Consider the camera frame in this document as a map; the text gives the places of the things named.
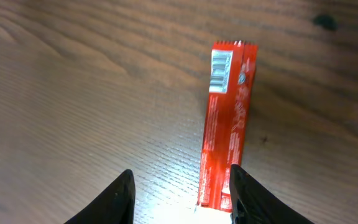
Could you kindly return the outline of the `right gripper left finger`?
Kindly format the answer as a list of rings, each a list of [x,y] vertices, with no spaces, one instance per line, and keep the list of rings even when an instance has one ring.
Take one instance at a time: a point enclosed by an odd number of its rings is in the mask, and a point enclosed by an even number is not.
[[[134,175],[126,169],[65,224],[133,224],[134,208]]]

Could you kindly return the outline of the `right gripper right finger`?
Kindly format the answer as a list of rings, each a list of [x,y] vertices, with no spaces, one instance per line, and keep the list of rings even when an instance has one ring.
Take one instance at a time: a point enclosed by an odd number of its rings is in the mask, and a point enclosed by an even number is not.
[[[231,166],[229,190],[234,224],[313,224],[237,164]]]

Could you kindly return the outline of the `red snack stick packet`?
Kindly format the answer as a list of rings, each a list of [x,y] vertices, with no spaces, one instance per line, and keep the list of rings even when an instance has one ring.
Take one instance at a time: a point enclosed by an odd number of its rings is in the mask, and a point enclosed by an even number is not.
[[[230,171],[242,160],[257,52],[257,45],[243,40],[213,44],[200,162],[200,207],[232,211]]]

